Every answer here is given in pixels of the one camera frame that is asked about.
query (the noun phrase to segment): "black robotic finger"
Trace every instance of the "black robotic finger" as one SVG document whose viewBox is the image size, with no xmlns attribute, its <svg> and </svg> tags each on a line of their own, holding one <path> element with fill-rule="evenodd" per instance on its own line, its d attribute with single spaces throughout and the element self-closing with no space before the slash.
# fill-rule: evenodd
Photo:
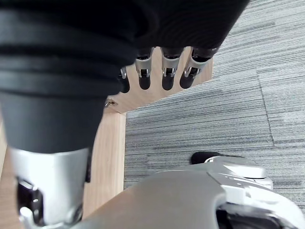
<svg viewBox="0 0 305 229">
<path fill-rule="evenodd" d="M 122 84 L 122 93 L 127 93 L 130 90 L 129 80 L 126 72 L 126 67 L 121 68 L 121 71 L 119 73 L 119 81 Z"/>
<path fill-rule="evenodd" d="M 151 85 L 153 48 L 139 49 L 135 61 L 135 67 L 139 75 L 139 85 L 143 90 L 147 90 Z"/>
</svg>

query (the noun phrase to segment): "robotic hand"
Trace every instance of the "robotic hand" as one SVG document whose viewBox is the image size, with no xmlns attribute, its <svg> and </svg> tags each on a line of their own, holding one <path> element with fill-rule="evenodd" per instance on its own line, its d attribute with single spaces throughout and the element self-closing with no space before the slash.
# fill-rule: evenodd
<svg viewBox="0 0 305 229">
<path fill-rule="evenodd" d="M 258 213 L 257 219 L 270 218 L 274 209 L 267 206 L 277 203 L 279 196 L 265 199 L 265 208 L 240 208 L 249 206 L 254 189 L 261 189 L 256 193 L 266 196 L 271 191 L 257 181 L 256 186 L 252 185 L 254 181 L 251 183 L 249 178 L 259 178 L 256 175 L 244 178 L 230 166 L 213 162 L 157 174 L 106 204 L 101 210 L 103 217 L 93 216 L 79 223 L 84 183 L 90 181 L 92 146 L 105 100 L 119 91 L 128 91 L 125 66 L 136 62 L 139 84 L 147 89 L 152 48 L 160 46 L 160 77 L 163 88 L 170 90 L 181 52 L 192 46 L 180 78 L 180 86 L 188 88 L 247 3 L 248 0 L 112 0 L 107 5 L 95 0 L 1 2 L 1 111 L 17 179 L 18 209 L 27 229 L 127 225 L 185 228 L 186 222 L 190 223 L 188 227 L 210 225 L 207 228 L 216 229 L 216 215 L 226 212 L 227 216 L 247 221 L 259 209 L 266 214 Z M 285 201 L 299 218 L 282 214 L 274 225 L 303 229 L 303 218 L 296 206 Z M 128 210 L 123 214 L 126 204 Z"/>
</svg>

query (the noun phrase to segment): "gray carpet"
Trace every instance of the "gray carpet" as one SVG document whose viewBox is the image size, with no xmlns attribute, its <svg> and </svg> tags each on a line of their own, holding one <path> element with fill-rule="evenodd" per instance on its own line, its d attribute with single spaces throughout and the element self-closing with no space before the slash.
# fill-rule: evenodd
<svg viewBox="0 0 305 229">
<path fill-rule="evenodd" d="M 264 165 L 305 213 L 305 0 L 255 0 L 213 80 L 127 114 L 125 187 L 199 150 Z"/>
</svg>

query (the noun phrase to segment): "silver metal joint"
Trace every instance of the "silver metal joint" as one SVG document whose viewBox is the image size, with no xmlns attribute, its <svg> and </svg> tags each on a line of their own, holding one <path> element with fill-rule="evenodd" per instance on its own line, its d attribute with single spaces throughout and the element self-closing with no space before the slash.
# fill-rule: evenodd
<svg viewBox="0 0 305 229">
<path fill-rule="evenodd" d="M 151 70 L 152 70 L 152 52 L 153 48 L 151 49 L 151 53 L 148 53 L 147 58 L 137 58 L 135 60 L 135 68 L 137 70 L 137 73 L 140 78 L 142 77 L 147 77 L 149 78 L 151 75 Z"/>
<path fill-rule="evenodd" d="M 205 62 L 195 61 L 194 58 L 192 57 L 192 52 L 193 50 L 191 50 L 184 68 L 184 77 L 186 78 L 187 77 L 195 78 L 197 75 L 201 73 L 205 65 L 209 62 L 209 60 Z"/>
<path fill-rule="evenodd" d="M 176 71 L 178 69 L 178 65 L 179 65 L 179 60 L 180 60 L 180 56 L 178 58 L 166 58 L 164 56 L 164 53 L 162 51 L 162 72 L 163 72 L 163 76 L 170 76 L 170 77 L 174 77 L 176 74 Z"/>
<path fill-rule="evenodd" d="M 82 217 L 89 149 L 53 154 L 10 149 L 26 229 L 65 229 Z"/>
</svg>

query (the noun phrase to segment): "wooden panel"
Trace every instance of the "wooden panel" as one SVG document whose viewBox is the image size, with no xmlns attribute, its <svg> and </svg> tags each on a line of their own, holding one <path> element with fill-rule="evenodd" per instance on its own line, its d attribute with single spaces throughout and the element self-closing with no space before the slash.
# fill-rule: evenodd
<svg viewBox="0 0 305 229">
<path fill-rule="evenodd" d="M 123 190 L 125 119 L 125 115 L 120 113 L 103 116 L 94 143 L 92 182 L 85 185 L 85 217 Z M 0 228 L 22 228 L 15 205 L 14 174 L 9 153 L 5 156 L 0 181 Z"/>
<path fill-rule="evenodd" d="M 187 58 L 190 54 L 190 50 L 191 49 L 188 47 L 182 53 L 179 67 L 174 79 L 173 88 L 169 91 L 162 88 L 162 56 L 160 48 L 155 48 L 152 54 L 151 86 L 149 89 L 143 90 L 140 88 L 139 77 L 135 66 L 128 66 L 127 75 L 130 83 L 130 90 L 125 94 L 119 93 L 118 95 L 109 96 L 109 98 L 117 103 L 116 106 L 110 106 L 109 108 L 112 108 L 120 113 L 125 113 L 182 91 L 183 88 L 180 87 L 179 81 Z M 210 80 L 212 78 L 212 71 L 213 60 L 210 60 L 202 73 L 199 74 L 194 80 L 193 86 Z"/>
<path fill-rule="evenodd" d="M 126 116 L 104 114 L 97 132 L 91 183 L 86 184 L 84 217 L 123 191 Z"/>
</svg>

